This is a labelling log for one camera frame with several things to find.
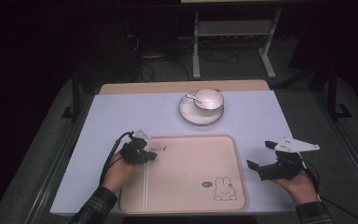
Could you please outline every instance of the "cartoon rabbit print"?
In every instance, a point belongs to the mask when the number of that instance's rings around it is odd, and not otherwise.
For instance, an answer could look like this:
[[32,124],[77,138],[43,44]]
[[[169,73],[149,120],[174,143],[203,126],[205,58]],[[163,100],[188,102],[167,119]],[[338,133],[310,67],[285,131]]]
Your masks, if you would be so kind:
[[214,190],[214,199],[216,201],[237,200],[235,189],[232,187],[231,180],[228,177],[217,177],[215,185],[216,189]]

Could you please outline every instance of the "teacup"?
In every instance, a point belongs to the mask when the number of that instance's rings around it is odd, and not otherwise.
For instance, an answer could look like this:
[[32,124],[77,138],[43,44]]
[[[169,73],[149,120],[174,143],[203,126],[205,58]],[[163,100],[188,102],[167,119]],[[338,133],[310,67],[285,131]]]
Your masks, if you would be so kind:
[[194,94],[197,100],[193,100],[197,109],[203,116],[214,116],[223,111],[223,95],[216,90],[204,89]]

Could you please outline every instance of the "tray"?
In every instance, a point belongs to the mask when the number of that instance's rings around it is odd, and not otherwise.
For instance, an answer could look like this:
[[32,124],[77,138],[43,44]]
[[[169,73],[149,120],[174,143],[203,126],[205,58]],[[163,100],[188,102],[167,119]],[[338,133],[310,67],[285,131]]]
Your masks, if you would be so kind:
[[153,137],[155,161],[121,191],[128,214],[243,210],[247,203],[236,143],[229,135]]

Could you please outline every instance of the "dark sleeve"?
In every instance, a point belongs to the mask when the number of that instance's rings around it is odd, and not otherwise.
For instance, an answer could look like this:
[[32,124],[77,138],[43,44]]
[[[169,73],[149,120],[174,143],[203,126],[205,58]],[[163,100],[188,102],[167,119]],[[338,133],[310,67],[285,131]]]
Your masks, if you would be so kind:
[[98,187],[86,203],[67,223],[104,223],[117,202],[116,195],[104,187]]
[[296,207],[296,211],[301,223],[336,223],[321,202],[300,204]]

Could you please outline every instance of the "white saucer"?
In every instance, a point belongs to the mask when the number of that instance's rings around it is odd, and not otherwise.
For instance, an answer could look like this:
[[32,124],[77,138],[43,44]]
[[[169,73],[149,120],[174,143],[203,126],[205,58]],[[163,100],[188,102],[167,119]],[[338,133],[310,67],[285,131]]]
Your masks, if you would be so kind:
[[194,104],[193,100],[184,96],[179,103],[179,111],[184,119],[197,124],[197,125],[206,125],[211,124],[217,120],[219,120],[224,112],[224,107],[219,108],[219,111],[212,116],[202,116],[198,112],[199,108]]

